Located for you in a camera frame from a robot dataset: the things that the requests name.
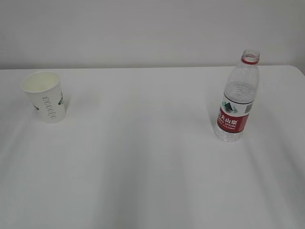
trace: water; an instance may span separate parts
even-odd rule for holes
[[[236,103],[247,104],[251,103],[255,99],[256,88],[249,83],[230,82],[225,87],[224,94],[228,99]],[[214,132],[220,139],[226,142],[234,142],[243,134],[243,131],[239,133],[226,132],[222,130],[217,123]]]

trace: white wall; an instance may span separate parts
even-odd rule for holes
[[[305,0],[0,0],[0,68],[305,62]]]

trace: cup rim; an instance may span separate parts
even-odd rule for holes
[[[58,76],[58,81],[56,82],[56,84],[55,84],[53,87],[48,88],[48,89],[43,90],[43,91],[32,92],[32,91],[25,90],[25,89],[23,88],[24,82],[25,82],[27,79],[29,79],[31,76],[33,76],[33,75],[35,75],[35,74],[38,74],[38,73],[53,73],[53,74],[55,74],[55,75]],[[60,76],[59,74],[57,74],[56,72],[53,72],[53,71],[38,71],[38,72],[34,72],[34,73],[28,75],[27,77],[25,77],[25,78],[22,80],[21,84],[20,84],[20,88],[21,88],[24,92],[31,93],[31,94],[38,94],[38,93],[47,92],[47,91],[53,89],[54,87],[56,87],[57,85],[59,85],[60,82],[61,82],[61,76]]]

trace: bottle neck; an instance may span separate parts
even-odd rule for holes
[[[245,63],[245,64],[248,64],[248,65],[257,65],[258,64],[258,61],[256,62],[249,62],[247,61],[245,58],[241,58],[241,62]]]

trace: mountain logo on label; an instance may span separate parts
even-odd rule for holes
[[[235,106],[231,106],[230,103],[226,103],[226,102],[223,102],[223,106],[224,106],[224,110],[227,112],[227,113],[237,113],[237,109],[235,108]]]

